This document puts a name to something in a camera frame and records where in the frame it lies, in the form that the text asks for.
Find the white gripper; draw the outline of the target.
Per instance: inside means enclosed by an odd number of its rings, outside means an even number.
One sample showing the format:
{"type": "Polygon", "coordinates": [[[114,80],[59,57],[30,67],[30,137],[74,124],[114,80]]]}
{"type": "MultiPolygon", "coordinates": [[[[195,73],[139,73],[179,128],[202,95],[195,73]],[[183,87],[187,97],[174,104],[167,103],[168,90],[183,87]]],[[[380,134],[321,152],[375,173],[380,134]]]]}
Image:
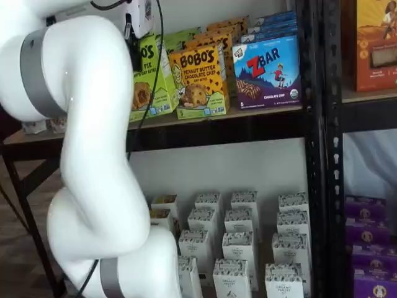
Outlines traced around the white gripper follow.
{"type": "Polygon", "coordinates": [[[134,71],[142,70],[140,40],[154,27],[152,0],[133,0],[125,3],[125,37],[129,37],[130,58],[134,71]]]}

